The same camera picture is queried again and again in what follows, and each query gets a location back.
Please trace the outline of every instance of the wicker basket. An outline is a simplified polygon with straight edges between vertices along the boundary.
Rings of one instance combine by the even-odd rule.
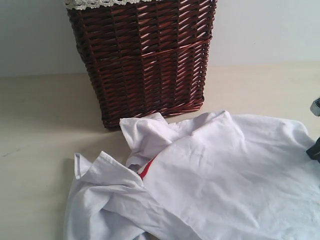
[[[68,10],[106,128],[200,109],[215,9],[216,0],[153,0]]]

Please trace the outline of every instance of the red lining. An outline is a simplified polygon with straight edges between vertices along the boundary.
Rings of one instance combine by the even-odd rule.
[[[143,169],[143,171],[142,171],[140,174],[138,174],[142,180],[143,180],[144,177],[147,175],[147,172],[148,172],[148,170],[149,170],[149,168],[150,168],[150,165],[152,164],[152,162],[153,162],[154,160],[155,160],[155,159],[150,160],[150,161],[147,163],[147,165],[145,166],[145,168]]]

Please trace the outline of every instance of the table surface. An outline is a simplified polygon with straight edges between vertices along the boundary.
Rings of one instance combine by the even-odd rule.
[[[303,122],[314,139],[320,119],[320,62],[211,67],[200,113],[227,110]],[[105,151],[124,162],[120,131],[108,132],[86,74],[0,78],[0,239],[62,240],[74,153]]]

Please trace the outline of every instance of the white lace lining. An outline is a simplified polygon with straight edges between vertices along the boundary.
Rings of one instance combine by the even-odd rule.
[[[151,2],[152,0],[64,0],[67,9],[84,10],[86,8],[96,9],[111,7],[113,5],[126,5],[127,3],[136,4],[139,2]]]

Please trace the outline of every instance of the white object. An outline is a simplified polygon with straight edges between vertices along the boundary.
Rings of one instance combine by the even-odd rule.
[[[76,154],[66,240],[319,238],[320,164],[301,123],[222,111],[120,124],[143,180],[106,153]]]
[[[113,5],[136,4],[139,2],[151,2],[152,0],[64,0],[67,9],[84,10],[86,8],[96,9],[100,7],[111,7]]]
[[[320,97],[312,102],[310,110],[314,115],[320,117]]]

